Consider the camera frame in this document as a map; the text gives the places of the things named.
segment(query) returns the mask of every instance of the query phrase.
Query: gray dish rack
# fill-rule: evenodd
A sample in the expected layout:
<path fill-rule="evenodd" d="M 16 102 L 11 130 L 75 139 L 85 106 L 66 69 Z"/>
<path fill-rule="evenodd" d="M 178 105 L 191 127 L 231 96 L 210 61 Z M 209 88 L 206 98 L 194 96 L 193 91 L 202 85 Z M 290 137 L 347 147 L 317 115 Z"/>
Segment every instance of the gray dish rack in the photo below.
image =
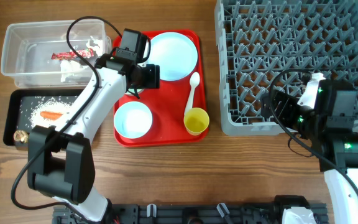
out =
<path fill-rule="evenodd" d="M 353 83 L 358 132 L 358 0 L 218 0 L 214 15 L 224 133 L 283 132 L 273 118 L 260 115 L 260 97 L 288 68 Z M 297 73 L 285 75 L 275 88 L 302 94 Z"/>

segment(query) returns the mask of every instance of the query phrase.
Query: white bowl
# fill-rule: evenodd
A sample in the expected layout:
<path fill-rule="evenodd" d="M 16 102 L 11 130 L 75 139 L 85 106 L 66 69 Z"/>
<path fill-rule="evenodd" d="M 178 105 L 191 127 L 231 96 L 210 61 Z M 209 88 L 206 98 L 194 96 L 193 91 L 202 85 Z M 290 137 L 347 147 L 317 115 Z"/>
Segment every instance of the white bowl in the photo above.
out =
<path fill-rule="evenodd" d="M 140 102 L 128 102 L 118 108 L 114 115 L 114 127 L 128 139 L 140 138 L 151 128 L 153 116 L 150 109 Z"/>
<path fill-rule="evenodd" d="M 155 36 L 147 63 L 160 66 L 160 79 L 176 81 L 188 76 L 196 67 L 198 52 L 185 35 L 166 32 Z"/>

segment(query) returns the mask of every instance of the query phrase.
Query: carrot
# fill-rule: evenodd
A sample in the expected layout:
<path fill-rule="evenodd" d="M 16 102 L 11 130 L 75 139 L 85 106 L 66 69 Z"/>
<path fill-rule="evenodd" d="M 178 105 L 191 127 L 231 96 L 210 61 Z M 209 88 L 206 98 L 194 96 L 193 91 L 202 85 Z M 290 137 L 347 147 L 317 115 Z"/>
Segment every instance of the carrot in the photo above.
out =
<path fill-rule="evenodd" d="M 62 113 L 49 112 L 49 111 L 41 111 L 40 115 L 41 115 L 41 117 L 43 117 L 45 119 L 51 119 L 52 121 L 56 121 L 63 114 Z"/>

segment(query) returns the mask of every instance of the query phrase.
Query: wooden table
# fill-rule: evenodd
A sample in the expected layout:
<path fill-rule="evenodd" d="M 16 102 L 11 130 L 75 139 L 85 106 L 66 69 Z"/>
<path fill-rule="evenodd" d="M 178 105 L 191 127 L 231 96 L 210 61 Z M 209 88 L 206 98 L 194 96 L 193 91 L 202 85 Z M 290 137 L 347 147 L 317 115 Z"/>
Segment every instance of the wooden table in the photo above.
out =
<path fill-rule="evenodd" d="M 204 78 L 211 126 L 198 143 L 126 149 L 115 141 L 112 113 L 93 143 L 96 188 L 113 203 L 217 204 L 270 202 L 275 195 L 304 195 L 332 205 L 316 158 L 287 148 L 288 136 L 226 136 L 219 113 L 219 62 L 215 43 L 216 0 L 0 0 L 0 63 L 6 27 L 12 23 L 101 16 L 119 30 L 192 29 L 201 39 Z M 115 33 L 106 28 L 113 39 Z M 0 223 L 50 223 L 52 209 L 24 211 L 10 199 L 14 178 L 27 162 L 27 152 L 2 142 L 7 107 L 16 89 L 0 72 Z M 24 181 L 17 196 L 26 205 L 51 202 Z"/>

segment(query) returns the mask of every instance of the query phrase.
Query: cable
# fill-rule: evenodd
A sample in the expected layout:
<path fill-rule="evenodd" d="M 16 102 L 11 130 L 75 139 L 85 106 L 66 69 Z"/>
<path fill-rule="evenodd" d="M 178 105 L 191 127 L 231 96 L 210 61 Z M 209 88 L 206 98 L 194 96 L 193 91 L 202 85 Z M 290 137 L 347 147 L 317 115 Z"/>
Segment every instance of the cable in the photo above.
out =
<path fill-rule="evenodd" d="M 278 74 L 272 81 L 272 84 L 270 85 L 270 89 L 268 91 L 268 102 L 270 104 L 270 112 L 273 114 L 274 119 L 276 120 L 276 123 L 294 140 L 296 141 L 296 143 L 298 143 L 300 146 L 304 147 L 306 150 L 308 150 L 309 152 L 311 152 L 312 154 L 314 154 L 320 161 L 323 161 L 325 164 L 331 166 L 332 168 L 334 168 L 336 171 L 338 171 L 350 184 L 350 186 L 353 188 L 354 192 L 356 193 L 357 197 L 358 197 L 358 188 L 357 186 L 354 184 L 354 182 L 352 181 L 352 179 L 350 179 L 350 177 L 348 177 L 346 175 L 345 172 L 343 172 L 340 168 L 338 168 L 337 165 L 335 165 L 334 163 L 332 163 L 329 159 L 325 158 L 322 154 L 320 154 L 319 152 L 315 151 L 314 149 L 310 148 L 309 146 L 307 146 L 305 143 L 303 143 L 301 140 L 299 140 L 296 136 L 294 136 L 290 130 L 288 130 L 287 127 L 285 127 L 283 125 L 283 123 L 278 119 L 275 111 L 273 110 L 273 87 L 274 84 L 280 79 L 281 76 L 290 73 L 290 72 L 302 72 L 302 73 L 309 73 L 309 70 L 305 70 L 305 69 L 288 69 L 288 70 L 284 70 L 282 71 L 280 74 Z"/>
<path fill-rule="evenodd" d="M 95 74 L 95 78 L 96 78 L 96 84 L 94 86 L 94 89 L 92 91 L 92 93 L 90 94 L 90 96 L 88 97 L 88 99 L 84 102 L 84 104 L 81 106 L 81 108 L 79 108 L 79 110 L 71 117 L 70 120 L 67 121 L 67 124 L 64 125 L 64 127 L 62 127 L 61 130 L 59 130 L 49 141 L 47 141 L 45 143 L 44 146 L 42 146 L 34 155 L 33 158 L 31 158 L 27 164 L 22 168 L 22 170 L 19 172 L 19 175 L 17 175 L 16 180 L 13 183 L 12 186 L 12 190 L 11 190 L 11 200 L 13 202 L 14 205 L 16 205 L 17 207 L 24 209 L 24 210 L 38 210 L 38 209 L 42 209 L 42 208 L 47 208 L 47 207 L 52 207 L 52 206 L 56 206 L 56 205 L 64 205 L 66 207 L 70 207 L 70 205 L 66 202 L 54 202 L 54 203 L 48 203 L 45 205 L 38 205 L 38 206 L 26 206 L 26 205 L 22 205 L 20 204 L 17 200 L 16 200 L 16 189 L 17 186 L 19 185 L 19 182 L 21 180 L 21 178 L 23 177 L 23 175 L 25 174 L 25 172 L 27 171 L 27 169 L 35 162 L 35 160 L 41 155 L 41 153 L 43 153 L 46 149 L 48 149 L 49 147 L 51 147 L 55 141 L 59 138 L 59 136 L 61 135 L 61 133 L 64 133 L 68 127 L 70 127 L 71 124 L 73 124 L 75 122 L 75 120 L 77 119 L 77 117 L 82 113 L 82 111 L 87 107 L 87 105 L 90 103 L 90 101 L 93 99 L 93 97 L 95 96 L 95 94 L 97 93 L 98 89 L 99 89 L 99 74 L 98 71 L 95 69 L 95 67 L 89 63 L 89 61 L 87 61 L 87 59 L 85 59 L 84 57 L 82 57 L 71 45 L 70 40 L 69 40 L 69 35 L 70 35 L 70 31 L 71 28 L 79 21 L 83 20 L 83 19 L 99 19 L 103 22 L 105 22 L 106 24 L 110 25 L 116 32 L 117 34 L 122 37 L 121 33 L 116 29 L 116 27 L 114 27 L 109 21 L 97 17 L 97 16 L 84 16 L 81 17 L 79 19 L 76 19 L 73 23 L 71 23 L 71 25 L 68 27 L 67 29 L 67 34 L 66 34 L 66 41 L 67 44 L 69 46 L 69 48 L 74 52 L 74 54 L 77 55 L 78 58 L 80 58 L 85 64 L 87 64 L 87 66 L 89 66 L 93 73 Z"/>
<path fill-rule="evenodd" d="M 113 218 L 113 220 L 115 224 L 120 224 L 118 215 L 116 216 L 116 218 Z"/>
<path fill-rule="evenodd" d="M 110 51 L 110 54 L 112 55 L 112 53 L 114 53 L 117 48 L 118 48 L 118 47 L 113 47 L 113 48 L 111 49 L 111 51 Z"/>
<path fill-rule="evenodd" d="M 56 222 L 57 222 L 57 224 L 62 224 L 62 218 L 61 218 L 61 217 L 57 217 L 57 218 L 56 218 Z"/>
<path fill-rule="evenodd" d="M 77 217 L 75 217 L 74 214 L 71 214 L 71 215 L 70 215 L 70 218 L 74 219 L 75 224 L 78 224 L 78 222 L 77 222 Z"/>
<path fill-rule="evenodd" d="M 306 157 L 306 158 L 313 157 L 313 153 L 312 153 L 312 154 L 310 154 L 310 156 L 307 156 L 307 155 L 303 155 L 302 153 L 295 152 L 295 151 L 291 148 L 291 146 L 290 146 L 291 141 L 292 141 L 292 138 L 289 138 L 289 140 L 288 140 L 288 148 L 289 148 L 289 149 L 290 149 L 293 153 L 295 153 L 295 154 L 297 154 L 297 155 L 299 155 L 299 156 Z"/>

